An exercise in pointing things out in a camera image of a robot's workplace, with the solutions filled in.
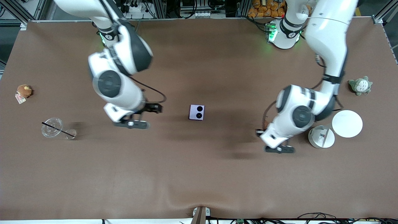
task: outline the turtle plush toy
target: turtle plush toy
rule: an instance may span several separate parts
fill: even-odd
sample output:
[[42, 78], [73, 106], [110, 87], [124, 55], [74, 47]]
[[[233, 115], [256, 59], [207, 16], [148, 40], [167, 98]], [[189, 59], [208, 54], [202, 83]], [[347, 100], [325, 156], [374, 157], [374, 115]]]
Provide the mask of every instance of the turtle plush toy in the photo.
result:
[[348, 84], [350, 84], [352, 90], [355, 91], [357, 96], [360, 96], [362, 93], [365, 95], [370, 93], [373, 82], [369, 82], [369, 78], [364, 76], [363, 79], [351, 79], [348, 81]]

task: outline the floor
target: floor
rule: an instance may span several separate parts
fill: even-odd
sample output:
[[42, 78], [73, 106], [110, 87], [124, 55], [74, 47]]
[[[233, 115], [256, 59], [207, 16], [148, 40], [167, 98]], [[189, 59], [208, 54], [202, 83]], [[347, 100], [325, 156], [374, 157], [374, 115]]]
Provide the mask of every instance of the floor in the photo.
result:
[[[388, 0], [365, 0], [365, 2], [359, 7], [360, 14], [362, 16], [371, 16], [376, 14], [383, 6], [388, 2]], [[54, 3], [50, 5], [46, 19], [52, 20], [84, 20], [85, 18], [80, 18], [72, 16], [62, 11]], [[384, 27], [388, 39], [390, 40], [391, 46], [396, 46], [398, 44], [398, 15], [396, 15], [388, 24]], [[0, 27], [0, 59], [7, 61], [12, 47], [14, 45], [15, 39], [17, 37], [19, 27]], [[395, 55], [398, 55], [398, 47], [394, 49]]]

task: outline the toy tag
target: toy tag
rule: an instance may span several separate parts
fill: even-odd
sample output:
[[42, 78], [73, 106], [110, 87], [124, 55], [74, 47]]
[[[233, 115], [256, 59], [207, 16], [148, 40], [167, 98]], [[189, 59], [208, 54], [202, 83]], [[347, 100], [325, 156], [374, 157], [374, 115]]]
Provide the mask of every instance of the toy tag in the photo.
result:
[[15, 94], [15, 98], [17, 98], [18, 103], [20, 104], [26, 101], [25, 97], [22, 97], [18, 92]]

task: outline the brown tabletop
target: brown tabletop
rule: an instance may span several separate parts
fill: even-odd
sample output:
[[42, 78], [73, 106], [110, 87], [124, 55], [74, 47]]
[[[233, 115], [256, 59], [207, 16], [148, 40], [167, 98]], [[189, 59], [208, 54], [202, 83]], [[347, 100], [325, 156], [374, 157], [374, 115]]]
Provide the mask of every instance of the brown tabletop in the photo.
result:
[[[162, 114], [144, 115], [150, 129], [129, 130], [112, 125], [92, 88], [95, 32], [90, 23], [29, 23], [19, 33], [0, 82], [0, 219], [184, 218], [196, 206], [229, 218], [397, 217], [398, 69], [370, 18], [351, 23], [339, 94], [362, 132], [324, 150], [305, 132], [290, 141], [296, 153], [282, 155], [264, 153], [254, 130], [282, 88], [321, 79], [305, 41], [276, 49], [246, 20], [142, 22], [154, 60], [135, 78], [168, 101]], [[347, 81], [364, 75], [372, 92], [356, 96]], [[21, 105], [20, 84], [35, 90]], [[190, 104], [206, 106], [203, 122], [187, 119]], [[45, 138], [41, 122], [51, 117], [77, 127], [77, 140]]]

